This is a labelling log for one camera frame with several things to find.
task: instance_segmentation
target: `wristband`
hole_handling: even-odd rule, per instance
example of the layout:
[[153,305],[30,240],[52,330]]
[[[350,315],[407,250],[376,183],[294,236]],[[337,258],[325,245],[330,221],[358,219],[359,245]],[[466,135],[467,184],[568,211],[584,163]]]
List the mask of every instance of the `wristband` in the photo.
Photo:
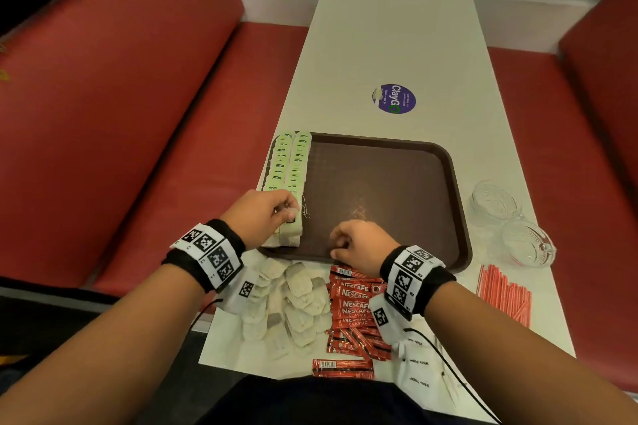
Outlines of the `wristband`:
[[162,264],[184,269],[205,292],[220,292],[244,266],[240,257],[246,245],[219,219],[198,223],[170,248]]
[[456,281],[441,260],[421,247],[397,247],[381,265],[381,277],[388,283],[385,300],[408,321],[422,315],[436,290]]

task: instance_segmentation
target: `brown tray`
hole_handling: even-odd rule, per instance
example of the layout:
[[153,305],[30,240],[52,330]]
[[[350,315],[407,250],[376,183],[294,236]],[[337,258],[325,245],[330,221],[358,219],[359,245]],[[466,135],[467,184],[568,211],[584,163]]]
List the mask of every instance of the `brown tray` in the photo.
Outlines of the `brown tray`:
[[356,218],[377,222],[401,244],[423,247],[453,272],[468,266],[472,249],[447,151],[425,142],[312,136],[301,245],[259,247],[261,253],[334,262],[328,236]]

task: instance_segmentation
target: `red bench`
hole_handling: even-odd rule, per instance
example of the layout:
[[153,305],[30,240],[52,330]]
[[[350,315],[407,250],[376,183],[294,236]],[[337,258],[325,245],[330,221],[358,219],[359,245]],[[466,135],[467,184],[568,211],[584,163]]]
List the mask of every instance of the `red bench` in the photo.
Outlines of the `red bench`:
[[[561,42],[625,186],[638,175],[631,1],[604,0]],[[241,0],[60,0],[10,37],[0,231],[19,238],[0,251],[0,275],[73,288],[100,269],[91,288],[122,296],[176,235],[255,187],[307,28],[240,23],[242,11]],[[638,392],[638,220],[602,130],[555,56],[490,55],[538,221],[559,248],[576,354]]]

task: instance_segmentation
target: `person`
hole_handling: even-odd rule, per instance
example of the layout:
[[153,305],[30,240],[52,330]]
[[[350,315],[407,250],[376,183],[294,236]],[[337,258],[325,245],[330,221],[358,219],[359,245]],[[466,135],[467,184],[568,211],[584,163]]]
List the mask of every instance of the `person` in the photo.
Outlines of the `person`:
[[[252,249],[292,220],[298,209],[285,190],[250,191],[211,225],[229,228],[241,240],[235,243]],[[335,260],[369,276],[381,275],[384,261],[399,248],[382,228],[367,221],[343,222],[330,238]],[[209,289],[193,269],[168,260],[0,397],[0,424],[129,423],[168,372],[202,305],[204,287]],[[425,319],[501,421],[638,424],[638,405],[572,356],[454,279],[435,287],[423,311]],[[436,422],[392,383],[314,377],[246,378],[199,423],[227,420]]]

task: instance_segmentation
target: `red backrest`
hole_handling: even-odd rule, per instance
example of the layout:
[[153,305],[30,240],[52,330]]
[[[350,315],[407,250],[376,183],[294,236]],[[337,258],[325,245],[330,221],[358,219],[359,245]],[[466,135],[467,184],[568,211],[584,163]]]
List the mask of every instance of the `red backrest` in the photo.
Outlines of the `red backrest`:
[[638,0],[602,0],[560,49],[638,185]]
[[4,42],[0,275],[86,281],[242,13],[60,0]]

